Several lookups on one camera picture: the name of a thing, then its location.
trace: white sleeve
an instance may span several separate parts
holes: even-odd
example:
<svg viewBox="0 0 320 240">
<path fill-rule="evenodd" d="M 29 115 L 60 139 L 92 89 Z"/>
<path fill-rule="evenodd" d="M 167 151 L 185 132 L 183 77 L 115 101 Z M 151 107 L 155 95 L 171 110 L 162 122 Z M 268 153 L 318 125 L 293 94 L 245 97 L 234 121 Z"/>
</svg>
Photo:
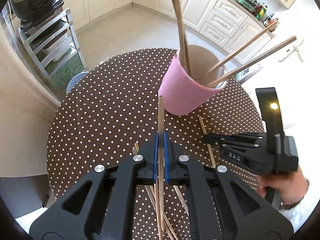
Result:
<svg viewBox="0 0 320 240">
<path fill-rule="evenodd" d="M 307 221 L 320 199 L 319 179 L 307 179 L 309 188 L 303 199 L 295 207 L 289 210 L 281 209 L 279 212 L 284 215 L 292 224 L 294 232 Z"/>
</svg>

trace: pink cup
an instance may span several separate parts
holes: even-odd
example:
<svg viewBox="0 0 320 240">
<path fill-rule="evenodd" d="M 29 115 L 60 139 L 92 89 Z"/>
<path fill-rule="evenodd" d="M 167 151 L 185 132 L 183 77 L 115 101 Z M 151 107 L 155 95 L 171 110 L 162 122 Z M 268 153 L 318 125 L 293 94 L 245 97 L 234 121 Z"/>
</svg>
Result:
<svg viewBox="0 0 320 240">
<path fill-rule="evenodd" d="M 219 60 L 209 50 L 189 45 L 190 65 L 193 76 L 200 76 Z M 225 66 L 211 74 L 211 81 L 227 73 Z M 218 94 L 227 84 L 224 81 L 216 88 L 205 87 L 194 81 L 181 66 L 177 55 L 162 79 L 158 95 L 164 97 L 164 109 L 174 115 L 185 115 Z"/>
</svg>

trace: led light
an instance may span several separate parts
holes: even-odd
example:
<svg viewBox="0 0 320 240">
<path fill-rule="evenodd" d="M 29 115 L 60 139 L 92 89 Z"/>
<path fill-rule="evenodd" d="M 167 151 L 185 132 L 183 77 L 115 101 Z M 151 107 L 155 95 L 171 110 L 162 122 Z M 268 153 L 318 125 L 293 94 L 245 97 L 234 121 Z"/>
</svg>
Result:
<svg viewBox="0 0 320 240">
<path fill-rule="evenodd" d="M 273 110 L 278 109 L 278 105 L 277 105 L 276 103 L 270 104 L 270 107 L 271 107 Z"/>
</svg>

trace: metal screw cap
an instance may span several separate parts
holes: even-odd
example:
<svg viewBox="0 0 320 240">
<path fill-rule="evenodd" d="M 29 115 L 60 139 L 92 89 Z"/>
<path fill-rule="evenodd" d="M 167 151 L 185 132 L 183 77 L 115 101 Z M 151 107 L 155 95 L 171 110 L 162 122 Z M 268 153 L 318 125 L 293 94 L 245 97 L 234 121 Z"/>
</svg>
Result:
<svg viewBox="0 0 320 240">
<path fill-rule="evenodd" d="M 186 162 L 186 161 L 189 160 L 189 156 L 188 156 L 188 155 L 180 155 L 180 156 L 179 156 L 179 160 L 180 160 L 181 162 Z"/>
<path fill-rule="evenodd" d="M 105 167 L 104 167 L 103 165 L 101 165 L 101 164 L 95 166 L 95 168 L 94 168 L 94 170 L 95 170 L 96 172 L 103 172 L 104 169 L 105 169 Z"/>
<path fill-rule="evenodd" d="M 137 154 L 137 155 L 135 155 L 135 156 L 133 157 L 133 160 L 134 160 L 135 162 L 142 161 L 142 160 L 143 160 L 143 156 L 140 155 L 140 154 Z"/>
<path fill-rule="evenodd" d="M 218 170 L 219 172 L 221 172 L 221 173 L 225 173 L 228 169 L 227 169 L 226 166 L 220 165 L 220 166 L 218 166 L 217 170 Z"/>
</svg>

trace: brown polka dot tablecloth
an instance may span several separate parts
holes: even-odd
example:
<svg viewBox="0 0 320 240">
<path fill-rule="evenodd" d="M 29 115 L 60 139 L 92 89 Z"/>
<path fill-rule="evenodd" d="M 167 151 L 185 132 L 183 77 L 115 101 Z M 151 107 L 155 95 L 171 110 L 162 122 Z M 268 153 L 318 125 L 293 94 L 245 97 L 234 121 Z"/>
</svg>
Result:
<svg viewBox="0 0 320 240">
<path fill-rule="evenodd" d="M 52 122 L 47 144 L 49 183 L 56 198 L 97 164 L 116 166 L 132 155 L 135 142 L 150 139 L 157 129 L 157 92 L 175 52 L 144 49 L 115 56 L 92 70 L 66 96 Z M 188 115 L 165 112 L 164 127 L 170 139 L 205 166 L 211 162 L 202 141 L 199 115 L 207 132 L 263 132 L 255 106 L 232 79 Z M 218 147 L 212 149 L 218 165 L 224 164 L 256 187 L 254 174 L 220 158 Z M 180 190 L 184 195 L 185 188 L 180 186 Z M 179 239 L 189 240 L 188 216 L 173 186 L 166 184 L 164 205 Z M 132 239 L 158 239 L 157 233 L 156 212 L 145 187 L 138 186 Z"/>
</svg>

